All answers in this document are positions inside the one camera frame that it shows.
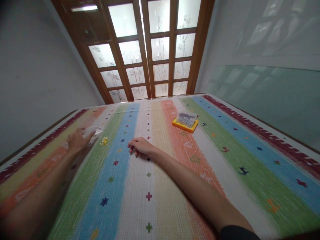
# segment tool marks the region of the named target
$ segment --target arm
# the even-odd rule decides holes
[[[228,225],[240,226],[253,232],[247,219],[227,199],[221,196],[218,190],[211,187],[189,168],[142,137],[132,139],[128,148],[130,148],[130,153],[135,151],[136,156],[144,153],[152,157],[175,180],[219,232]]]
[[[32,236],[58,195],[73,160],[93,135],[94,132],[83,138],[81,129],[69,135],[69,149],[61,162],[2,220],[2,227],[10,239],[29,239]]]

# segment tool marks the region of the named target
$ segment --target green stripe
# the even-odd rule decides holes
[[[114,111],[103,133],[94,144],[85,165],[69,188],[48,239],[70,239],[72,237],[127,107],[128,105],[121,105]],[[100,146],[103,137],[109,138],[106,146]]]
[[[258,202],[271,222],[274,223],[281,237],[292,236],[318,228],[320,218],[296,194],[290,191],[264,164],[245,146],[239,143],[217,120],[209,115],[191,98],[180,98],[188,110],[199,115],[199,126],[213,141],[232,168],[238,172],[245,166],[250,172],[239,174],[241,181],[252,191],[250,197]],[[223,147],[230,149],[224,153]],[[274,213],[267,200],[272,200],[279,209]]]

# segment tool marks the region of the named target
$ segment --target colorful striped rug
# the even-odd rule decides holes
[[[193,134],[171,125],[181,109],[198,115]],[[77,111],[0,167],[2,215],[59,163],[79,126],[103,132],[71,167],[49,239],[215,239],[153,159],[128,153],[128,141],[139,136],[216,188],[261,239],[320,227],[320,156],[209,94]]]

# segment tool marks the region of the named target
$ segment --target plastic container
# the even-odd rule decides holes
[[[177,115],[177,122],[190,128],[196,121],[196,118],[197,114],[190,113],[186,110],[181,110]]]

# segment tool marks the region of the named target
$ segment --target orange box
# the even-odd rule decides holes
[[[194,130],[196,129],[197,125],[198,125],[199,121],[198,120],[195,120],[194,124],[192,125],[191,128],[187,127],[186,125],[183,125],[183,124],[180,124],[177,122],[177,119],[175,118],[173,121],[172,121],[172,125],[177,127],[177,128],[180,128],[182,130],[185,130],[186,132],[189,132],[189,133],[193,133]]]

